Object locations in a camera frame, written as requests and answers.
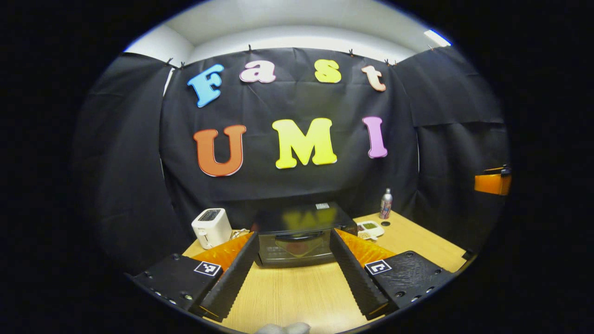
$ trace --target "aluminum bottle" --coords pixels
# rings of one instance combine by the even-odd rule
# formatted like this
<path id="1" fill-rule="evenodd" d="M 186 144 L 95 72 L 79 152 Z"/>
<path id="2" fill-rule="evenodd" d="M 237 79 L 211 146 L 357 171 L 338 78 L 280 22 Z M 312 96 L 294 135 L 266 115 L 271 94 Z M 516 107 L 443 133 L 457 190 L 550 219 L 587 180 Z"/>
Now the aluminum bottle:
<path id="1" fill-rule="evenodd" d="M 390 210 L 392 209 L 392 195 L 390 189 L 386 189 L 386 193 L 381 198 L 380 218 L 386 219 L 390 217 Z"/>

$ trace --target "wooden table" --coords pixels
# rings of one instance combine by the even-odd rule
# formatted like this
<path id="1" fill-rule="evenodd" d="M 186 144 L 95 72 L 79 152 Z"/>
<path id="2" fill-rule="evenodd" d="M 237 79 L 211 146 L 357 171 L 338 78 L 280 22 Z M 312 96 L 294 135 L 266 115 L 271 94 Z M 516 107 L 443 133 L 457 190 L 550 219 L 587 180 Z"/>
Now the wooden table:
<path id="1" fill-rule="evenodd" d="M 465 250 L 396 212 L 388 219 L 380 219 L 378 213 L 354 218 L 357 223 L 366 220 L 391 223 L 382 226 L 385 233 L 375 243 L 396 254 L 411 250 L 450 272 L 466 262 L 462 258 Z M 196 240 L 183 255 L 192 257 L 203 251 Z M 368 321 L 361 315 L 338 263 L 332 262 L 286 269 L 263 269 L 254 263 L 229 316 L 222 323 L 211 321 L 246 333 L 267 323 L 304 322 L 311 326 L 310 334 L 332 334 L 377 319 Z"/>

